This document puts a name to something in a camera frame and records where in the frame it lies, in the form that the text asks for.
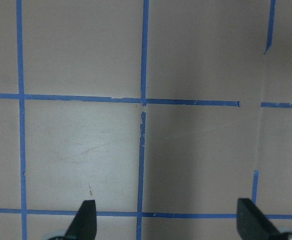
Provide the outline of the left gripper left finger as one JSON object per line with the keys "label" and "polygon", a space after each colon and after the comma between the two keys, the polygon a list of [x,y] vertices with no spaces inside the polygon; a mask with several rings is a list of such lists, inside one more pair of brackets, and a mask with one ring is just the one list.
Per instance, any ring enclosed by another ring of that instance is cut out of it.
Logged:
{"label": "left gripper left finger", "polygon": [[94,240],[97,234],[95,200],[85,200],[67,229],[64,240]]}

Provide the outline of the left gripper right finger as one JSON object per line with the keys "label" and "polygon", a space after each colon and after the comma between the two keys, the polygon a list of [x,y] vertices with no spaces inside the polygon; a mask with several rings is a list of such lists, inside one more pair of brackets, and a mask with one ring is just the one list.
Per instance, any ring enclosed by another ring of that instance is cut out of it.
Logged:
{"label": "left gripper right finger", "polygon": [[286,239],[249,198],[237,200],[237,232],[242,240]]}

